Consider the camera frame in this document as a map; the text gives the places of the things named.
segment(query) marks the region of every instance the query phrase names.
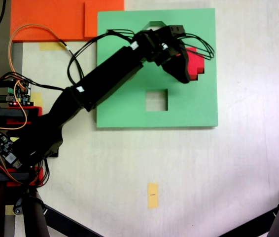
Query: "orange foam sheet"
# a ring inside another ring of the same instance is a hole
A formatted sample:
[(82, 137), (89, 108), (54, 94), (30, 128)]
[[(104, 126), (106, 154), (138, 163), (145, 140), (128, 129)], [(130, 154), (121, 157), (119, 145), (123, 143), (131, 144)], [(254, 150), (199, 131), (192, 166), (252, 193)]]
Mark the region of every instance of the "orange foam sheet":
[[(11, 0), (10, 35), (25, 24), (42, 24), (65, 41), (97, 36), (98, 11), (123, 11), (124, 0)], [(55, 41), (46, 30), (22, 29), (14, 41)]]

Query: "orange cable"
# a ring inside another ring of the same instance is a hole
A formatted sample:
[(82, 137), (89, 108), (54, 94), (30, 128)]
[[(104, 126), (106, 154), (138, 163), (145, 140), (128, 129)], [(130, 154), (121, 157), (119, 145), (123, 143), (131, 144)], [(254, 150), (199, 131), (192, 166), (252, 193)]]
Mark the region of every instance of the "orange cable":
[(21, 106), (21, 104), (20, 104), (20, 102), (19, 102), (19, 100), (18, 100), (18, 98), (17, 98), (17, 95), (16, 95), (16, 87), (17, 87), (17, 84), (18, 84), (18, 82), (16, 82), (13, 92), (14, 92), (14, 96), (15, 96), (15, 98), (16, 98), (16, 101), (17, 101), (18, 105), (20, 106), (22, 112), (23, 112), (24, 115), (25, 115), (25, 118), (26, 118), (26, 119), (25, 119), (25, 123), (24, 123), (21, 127), (16, 127), (16, 128), (0, 127), (1, 130), (17, 130), (17, 129), (20, 129), (20, 128), (23, 128), (24, 126), (26, 126), (26, 124), (27, 124), (27, 122), (28, 122), (27, 114), (26, 114), (24, 108), (22, 108), (22, 106)]

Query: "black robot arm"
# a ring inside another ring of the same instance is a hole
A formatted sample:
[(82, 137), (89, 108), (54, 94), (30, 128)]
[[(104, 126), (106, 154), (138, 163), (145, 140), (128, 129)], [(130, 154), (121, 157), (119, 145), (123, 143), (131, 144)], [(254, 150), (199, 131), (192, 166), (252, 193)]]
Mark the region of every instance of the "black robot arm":
[(124, 46), (96, 67), (75, 86), (67, 87), (51, 111), (24, 128), (23, 136), (12, 145), (20, 168), (29, 168), (57, 151), (62, 144), (62, 127), (81, 109), (91, 111), (143, 67), (155, 62), (181, 83), (188, 83), (188, 55), (178, 36), (182, 26), (165, 26), (134, 35)]

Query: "green board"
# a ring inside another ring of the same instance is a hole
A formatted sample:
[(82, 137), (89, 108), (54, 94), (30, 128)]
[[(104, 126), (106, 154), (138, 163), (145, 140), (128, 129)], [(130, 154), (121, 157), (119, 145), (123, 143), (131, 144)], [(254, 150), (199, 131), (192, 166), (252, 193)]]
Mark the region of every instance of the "green board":
[[(98, 35), (107, 29), (138, 32), (151, 21), (183, 25), (187, 33), (203, 38), (216, 51), (213, 8), (99, 12)], [(124, 45), (127, 42), (115, 36), (98, 41), (98, 65)], [(97, 127), (217, 126), (216, 55), (205, 61), (205, 73), (198, 78), (182, 84), (162, 67), (145, 62), (134, 78), (98, 106)], [(146, 111), (146, 92), (162, 90), (168, 90), (168, 110)]]

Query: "white surface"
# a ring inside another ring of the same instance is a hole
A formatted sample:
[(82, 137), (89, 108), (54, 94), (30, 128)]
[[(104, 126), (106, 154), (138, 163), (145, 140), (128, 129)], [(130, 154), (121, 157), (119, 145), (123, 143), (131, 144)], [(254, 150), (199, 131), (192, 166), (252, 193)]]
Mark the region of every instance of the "white surface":
[[(81, 111), (49, 159), (43, 200), (105, 237), (216, 237), (279, 202), (279, 0), (126, 0), (126, 10), (193, 7), (216, 8), (219, 126), (96, 130)], [(85, 73), (94, 53), (80, 58)], [(24, 75), (69, 85), (65, 52), (25, 43), (23, 55)], [(43, 90), (47, 112), (59, 93)], [(157, 209), (148, 182), (159, 183)]]

